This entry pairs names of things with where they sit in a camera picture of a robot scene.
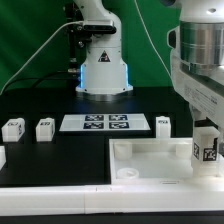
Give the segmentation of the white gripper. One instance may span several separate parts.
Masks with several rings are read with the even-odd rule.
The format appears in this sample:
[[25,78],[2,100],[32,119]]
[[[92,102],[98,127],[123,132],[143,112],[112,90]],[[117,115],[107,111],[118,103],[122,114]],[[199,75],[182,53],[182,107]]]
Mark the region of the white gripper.
[[176,27],[167,34],[174,90],[195,127],[224,128],[224,28]]

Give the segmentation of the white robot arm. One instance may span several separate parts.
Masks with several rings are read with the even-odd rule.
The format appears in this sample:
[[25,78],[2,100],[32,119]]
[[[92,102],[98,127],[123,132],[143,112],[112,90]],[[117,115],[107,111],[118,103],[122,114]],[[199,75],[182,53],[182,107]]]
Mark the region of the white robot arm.
[[[77,90],[97,97],[130,91],[120,19],[102,0],[73,1],[83,17],[80,30],[90,35]],[[179,25],[167,35],[174,89],[197,120],[206,117],[224,129],[224,0],[160,1],[180,10]]]

